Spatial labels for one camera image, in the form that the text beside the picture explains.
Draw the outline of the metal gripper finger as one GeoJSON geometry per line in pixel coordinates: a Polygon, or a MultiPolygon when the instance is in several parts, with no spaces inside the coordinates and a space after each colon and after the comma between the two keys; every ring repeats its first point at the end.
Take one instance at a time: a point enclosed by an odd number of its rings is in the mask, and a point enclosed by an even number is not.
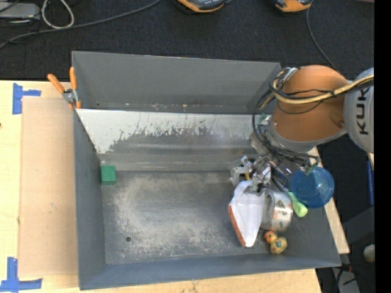
{"type": "Polygon", "coordinates": [[[261,174],[262,174],[262,185],[264,187],[269,186],[272,178],[272,168],[269,163],[265,164],[261,174]]]}
{"type": "Polygon", "coordinates": [[[263,187],[263,174],[259,169],[251,173],[252,186],[250,192],[253,194],[260,193],[263,187]]]}

